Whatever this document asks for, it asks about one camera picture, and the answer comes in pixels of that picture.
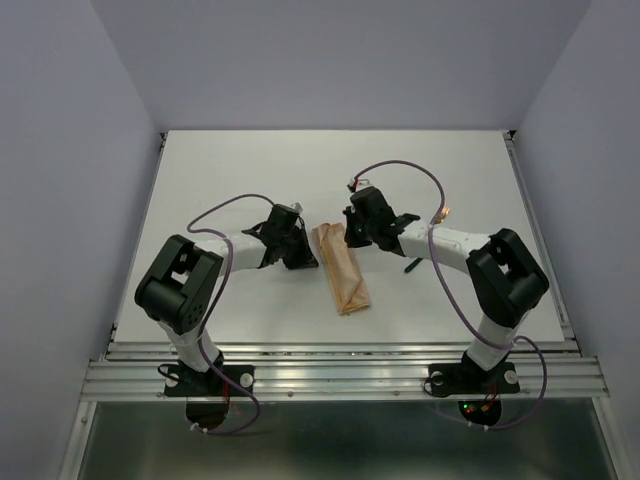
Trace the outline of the peach cloth napkin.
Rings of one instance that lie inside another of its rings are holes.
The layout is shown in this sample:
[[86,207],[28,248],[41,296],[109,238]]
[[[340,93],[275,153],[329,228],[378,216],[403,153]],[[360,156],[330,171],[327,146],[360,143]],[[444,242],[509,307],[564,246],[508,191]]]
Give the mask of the peach cloth napkin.
[[347,246],[345,233],[342,223],[323,223],[312,233],[339,315],[350,315],[371,306],[364,277],[354,253]]

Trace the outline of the gold fork black handle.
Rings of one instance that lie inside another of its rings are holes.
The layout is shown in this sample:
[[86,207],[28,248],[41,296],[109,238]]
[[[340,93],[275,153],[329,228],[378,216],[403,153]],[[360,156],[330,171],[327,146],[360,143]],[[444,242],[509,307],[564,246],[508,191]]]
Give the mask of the gold fork black handle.
[[449,214],[450,214],[450,208],[448,206],[444,206],[435,216],[435,219],[433,220],[433,224],[438,225],[443,223]]

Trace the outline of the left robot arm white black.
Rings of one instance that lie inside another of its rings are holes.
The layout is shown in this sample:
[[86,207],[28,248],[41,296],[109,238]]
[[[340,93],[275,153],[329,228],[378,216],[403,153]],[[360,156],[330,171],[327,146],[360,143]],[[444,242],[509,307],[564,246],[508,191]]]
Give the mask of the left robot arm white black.
[[213,393],[222,384],[223,371],[213,363],[221,352],[204,327],[218,279],[278,262],[289,270],[318,266],[301,212],[299,205],[276,204],[258,225],[201,244],[172,235],[137,286],[135,303],[167,334],[199,393]]

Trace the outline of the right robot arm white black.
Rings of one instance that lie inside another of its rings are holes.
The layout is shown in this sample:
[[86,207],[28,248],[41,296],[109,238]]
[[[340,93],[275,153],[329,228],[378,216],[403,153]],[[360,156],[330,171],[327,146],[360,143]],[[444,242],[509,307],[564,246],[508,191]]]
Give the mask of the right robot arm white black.
[[522,320],[549,289],[546,274],[520,236],[508,228],[494,234],[470,233],[415,214],[398,215],[374,186],[355,189],[343,213],[348,247],[374,244],[401,257],[431,261],[456,312],[461,309],[441,268],[469,276],[482,318],[472,329],[474,339],[464,354],[460,378],[472,390],[491,384]]

